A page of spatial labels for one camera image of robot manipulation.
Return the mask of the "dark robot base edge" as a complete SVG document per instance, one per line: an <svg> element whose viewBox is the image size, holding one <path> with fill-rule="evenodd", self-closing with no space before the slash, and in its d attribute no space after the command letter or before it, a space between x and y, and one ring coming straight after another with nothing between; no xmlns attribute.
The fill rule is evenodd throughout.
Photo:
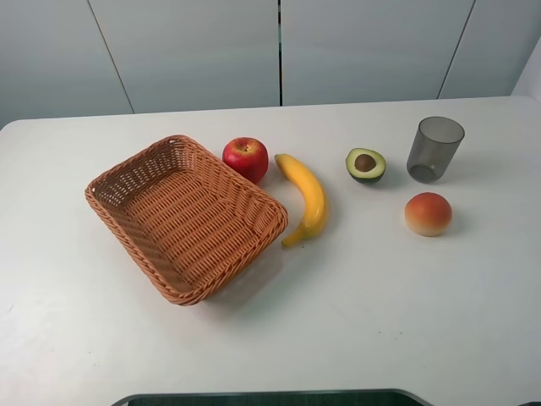
<svg viewBox="0 0 541 406"><path fill-rule="evenodd" d="M399 389L135 394L116 405L427 405Z"/></svg>

